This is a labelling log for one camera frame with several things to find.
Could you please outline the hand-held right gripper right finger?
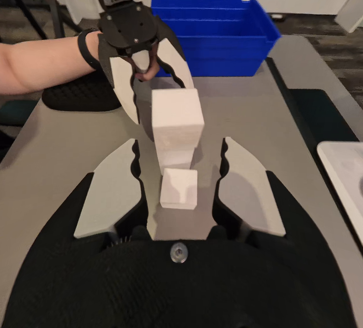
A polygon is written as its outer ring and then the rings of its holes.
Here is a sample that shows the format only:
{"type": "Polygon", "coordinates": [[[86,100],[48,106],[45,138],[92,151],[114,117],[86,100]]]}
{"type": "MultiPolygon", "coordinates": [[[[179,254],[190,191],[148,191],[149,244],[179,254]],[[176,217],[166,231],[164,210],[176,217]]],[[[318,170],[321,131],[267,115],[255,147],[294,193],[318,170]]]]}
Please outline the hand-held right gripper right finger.
{"type": "Polygon", "coordinates": [[[228,240],[237,240],[251,231],[286,235],[267,169],[232,137],[222,141],[212,217],[224,227],[228,240]]]}

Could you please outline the person's left hand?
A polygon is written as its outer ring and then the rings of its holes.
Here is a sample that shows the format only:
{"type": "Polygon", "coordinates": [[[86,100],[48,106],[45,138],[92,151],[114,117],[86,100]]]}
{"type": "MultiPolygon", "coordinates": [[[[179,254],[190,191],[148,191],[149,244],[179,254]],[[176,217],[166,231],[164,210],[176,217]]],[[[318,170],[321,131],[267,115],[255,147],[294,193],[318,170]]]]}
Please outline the person's left hand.
{"type": "Polygon", "coordinates": [[[153,56],[150,60],[150,65],[149,65],[147,72],[135,73],[135,78],[137,80],[139,80],[140,82],[147,82],[147,81],[153,79],[157,75],[159,70],[160,70],[160,66],[157,62],[157,58],[153,56]]]}

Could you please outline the white hard foam cube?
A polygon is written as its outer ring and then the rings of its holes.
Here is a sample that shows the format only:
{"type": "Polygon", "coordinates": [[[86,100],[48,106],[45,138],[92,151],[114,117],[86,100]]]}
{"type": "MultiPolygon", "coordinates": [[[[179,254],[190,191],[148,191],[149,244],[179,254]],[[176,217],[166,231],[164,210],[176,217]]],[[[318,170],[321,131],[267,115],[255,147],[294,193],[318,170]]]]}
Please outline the white hard foam cube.
{"type": "Polygon", "coordinates": [[[164,147],[161,143],[155,142],[161,175],[164,175],[165,169],[189,170],[197,146],[198,144],[172,148],[164,147]]]}
{"type": "Polygon", "coordinates": [[[161,207],[194,210],[197,206],[197,185],[197,170],[165,168],[161,182],[161,207]]]}
{"type": "Polygon", "coordinates": [[[197,89],[152,90],[152,131],[161,149],[197,148],[205,126],[197,89]]]}

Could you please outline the black padded wrist rest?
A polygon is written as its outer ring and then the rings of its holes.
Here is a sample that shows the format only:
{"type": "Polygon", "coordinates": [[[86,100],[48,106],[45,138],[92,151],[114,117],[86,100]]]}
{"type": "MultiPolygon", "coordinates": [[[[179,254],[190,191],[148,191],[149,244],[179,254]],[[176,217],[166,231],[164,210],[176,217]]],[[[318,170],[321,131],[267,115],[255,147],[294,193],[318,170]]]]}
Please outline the black padded wrist rest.
{"type": "Polygon", "coordinates": [[[64,112],[108,112],[121,107],[101,71],[45,89],[42,102],[52,110],[64,112]]]}

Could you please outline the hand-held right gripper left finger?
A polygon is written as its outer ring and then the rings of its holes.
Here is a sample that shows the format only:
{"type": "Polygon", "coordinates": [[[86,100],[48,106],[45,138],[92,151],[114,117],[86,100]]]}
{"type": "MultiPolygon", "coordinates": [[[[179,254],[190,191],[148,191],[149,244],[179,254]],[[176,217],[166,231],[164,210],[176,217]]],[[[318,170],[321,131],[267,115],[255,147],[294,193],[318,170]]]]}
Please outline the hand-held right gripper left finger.
{"type": "Polygon", "coordinates": [[[135,227],[147,226],[139,157],[138,140],[131,138],[95,168],[74,231],[76,239],[107,233],[113,242],[126,242],[135,227]]]}

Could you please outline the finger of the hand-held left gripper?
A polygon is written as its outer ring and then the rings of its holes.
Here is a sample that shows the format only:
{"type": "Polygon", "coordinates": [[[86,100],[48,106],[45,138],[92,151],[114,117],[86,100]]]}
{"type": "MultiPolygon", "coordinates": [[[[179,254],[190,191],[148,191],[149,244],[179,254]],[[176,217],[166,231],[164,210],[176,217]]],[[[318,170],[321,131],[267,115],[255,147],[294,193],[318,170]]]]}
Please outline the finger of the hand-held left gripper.
{"type": "Polygon", "coordinates": [[[173,80],[181,88],[194,89],[193,78],[179,39],[159,16],[155,16],[155,24],[158,39],[158,64],[166,73],[172,76],[173,80]]]}
{"type": "Polygon", "coordinates": [[[140,124],[134,85],[134,68],[132,64],[121,57],[111,57],[110,66],[114,92],[129,118],[140,124]]]}

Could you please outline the person's left forearm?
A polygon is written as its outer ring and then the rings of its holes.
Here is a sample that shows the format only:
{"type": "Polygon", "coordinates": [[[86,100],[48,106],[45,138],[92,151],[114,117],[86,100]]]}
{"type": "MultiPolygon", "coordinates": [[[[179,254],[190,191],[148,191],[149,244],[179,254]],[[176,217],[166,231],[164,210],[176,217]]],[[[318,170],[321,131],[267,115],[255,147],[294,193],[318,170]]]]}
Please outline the person's left forearm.
{"type": "Polygon", "coordinates": [[[94,72],[78,37],[0,44],[0,94],[34,93],[94,72]]]}

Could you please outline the blue plastic bin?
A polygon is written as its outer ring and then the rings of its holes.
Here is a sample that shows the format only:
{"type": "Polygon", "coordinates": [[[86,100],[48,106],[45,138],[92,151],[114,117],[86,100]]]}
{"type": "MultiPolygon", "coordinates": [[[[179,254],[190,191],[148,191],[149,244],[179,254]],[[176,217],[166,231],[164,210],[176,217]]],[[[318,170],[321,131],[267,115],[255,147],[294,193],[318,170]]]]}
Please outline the blue plastic bin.
{"type": "Polygon", "coordinates": [[[151,0],[193,77],[254,76],[281,34],[258,0],[151,0]]]}

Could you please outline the black wrist watch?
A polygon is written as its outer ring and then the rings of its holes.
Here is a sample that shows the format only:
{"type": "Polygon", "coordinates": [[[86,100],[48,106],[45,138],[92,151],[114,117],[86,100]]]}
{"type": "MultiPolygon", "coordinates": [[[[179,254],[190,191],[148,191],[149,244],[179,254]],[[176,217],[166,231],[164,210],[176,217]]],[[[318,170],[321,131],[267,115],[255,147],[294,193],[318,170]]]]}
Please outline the black wrist watch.
{"type": "Polygon", "coordinates": [[[95,32],[96,29],[90,28],[86,30],[82,30],[77,36],[77,44],[78,49],[83,57],[84,61],[95,71],[99,71],[102,69],[100,62],[92,56],[90,53],[88,46],[86,44],[86,37],[89,33],[95,32]]]}

